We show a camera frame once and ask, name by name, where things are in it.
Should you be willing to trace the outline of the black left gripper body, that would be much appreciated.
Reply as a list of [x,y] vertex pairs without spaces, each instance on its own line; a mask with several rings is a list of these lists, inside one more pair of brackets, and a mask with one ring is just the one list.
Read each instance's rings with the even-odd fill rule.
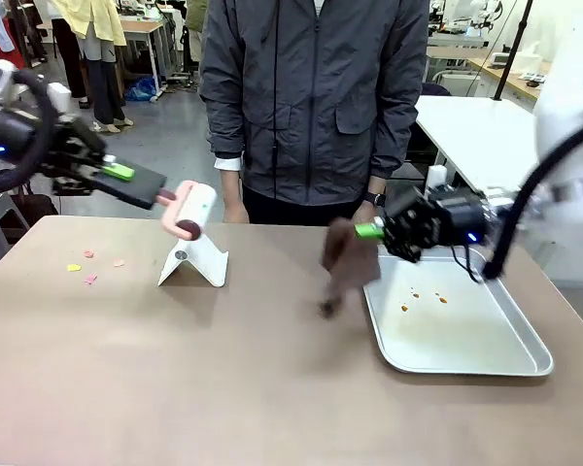
[[[41,123],[30,114],[0,114],[0,158],[23,160],[40,136]],[[77,170],[88,157],[106,154],[106,143],[79,116],[59,116],[42,144],[41,167]]]

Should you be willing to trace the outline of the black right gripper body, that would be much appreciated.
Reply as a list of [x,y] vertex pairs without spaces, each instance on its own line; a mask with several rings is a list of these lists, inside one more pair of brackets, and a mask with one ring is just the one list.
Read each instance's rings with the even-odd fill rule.
[[422,248],[482,245],[487,219],[481,196],[447,193],[421,199],[413,237]]

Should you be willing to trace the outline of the person's right hand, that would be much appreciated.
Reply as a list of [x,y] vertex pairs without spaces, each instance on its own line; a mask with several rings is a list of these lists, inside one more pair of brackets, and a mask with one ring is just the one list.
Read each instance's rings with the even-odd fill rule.
[[249,223],[249,215],[242,198],[238,196],[226,196],[223,200],[223,221],[225,223]]

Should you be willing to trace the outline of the person's left hand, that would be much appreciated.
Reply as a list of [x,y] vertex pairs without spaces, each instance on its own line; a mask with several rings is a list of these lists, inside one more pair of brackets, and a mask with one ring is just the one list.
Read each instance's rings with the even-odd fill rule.
[[354,224],[370,223],[380,214],[380,208],[368,201],[362,201],[356,209],[352,221]]

